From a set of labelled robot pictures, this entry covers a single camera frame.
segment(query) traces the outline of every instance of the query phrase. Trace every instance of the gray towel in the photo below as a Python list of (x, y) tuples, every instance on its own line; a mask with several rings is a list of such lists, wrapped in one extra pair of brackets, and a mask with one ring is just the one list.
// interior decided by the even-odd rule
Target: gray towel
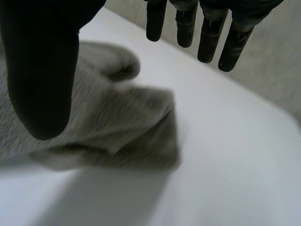
[(38, 141), (10, 103), (0, 44), (0, 159), (30, 154), (57, 170), (84, 165), (177, 166), (173, 93), (126, 81), (139, 71), (137, 57), (122, 47), (81, 43), (69, 124), (60, 136)]

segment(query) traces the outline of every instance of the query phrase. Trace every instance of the black glove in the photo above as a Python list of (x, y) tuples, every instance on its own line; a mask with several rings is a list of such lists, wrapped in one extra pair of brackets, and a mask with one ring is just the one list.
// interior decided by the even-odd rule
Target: black glove
[(105, 0), (0, 0), (8, 91), (16, 114), (37, 139), (65, 129), (79, 51), (79, 29)]

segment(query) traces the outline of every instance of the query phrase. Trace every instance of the gray cloth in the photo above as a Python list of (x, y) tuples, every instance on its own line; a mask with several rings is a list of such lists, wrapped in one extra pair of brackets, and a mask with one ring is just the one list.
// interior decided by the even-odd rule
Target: gray cloth
[(139, 74), (130, 51), (83, 42), (69, 124), (58, 137), (30, 136), (10, 103), (0, 45), (0, 159), (29, 154), (54, 169), (100, 165), (168, 169), (179, 160), (173, 93), (125, 81)]

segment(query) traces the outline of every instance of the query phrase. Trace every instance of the gray wall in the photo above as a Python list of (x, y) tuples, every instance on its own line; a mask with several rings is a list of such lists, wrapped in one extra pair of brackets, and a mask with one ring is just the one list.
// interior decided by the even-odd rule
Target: gray wall
[[(143, 0), (107, 0), (105, 7), (146, 27), (146, 2)], [(174, 18), (175, 8), (168, 3), (162, 39), (196, 57), (203, 22), (201, 8), (190, 48), (177, 45)], [(229, 13), (215, 57), (209, 64), (215, 69), (230, 23)], [(301, 122), (300, 58), (301, 0), (285, 0), (255, 27), (235, 69), (224, 74), (287, 109)]]

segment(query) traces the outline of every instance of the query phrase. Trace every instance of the white table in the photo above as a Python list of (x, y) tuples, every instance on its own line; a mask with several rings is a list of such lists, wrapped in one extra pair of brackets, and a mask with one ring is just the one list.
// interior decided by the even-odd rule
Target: white table
[(127, 46), (142, 62), (138, 83), (175, 91), (182, 164), (167, 174), (4, 161), (0, 226), (301, 225), (301, 135), (289, 115), (106, 9), (80, 36)]

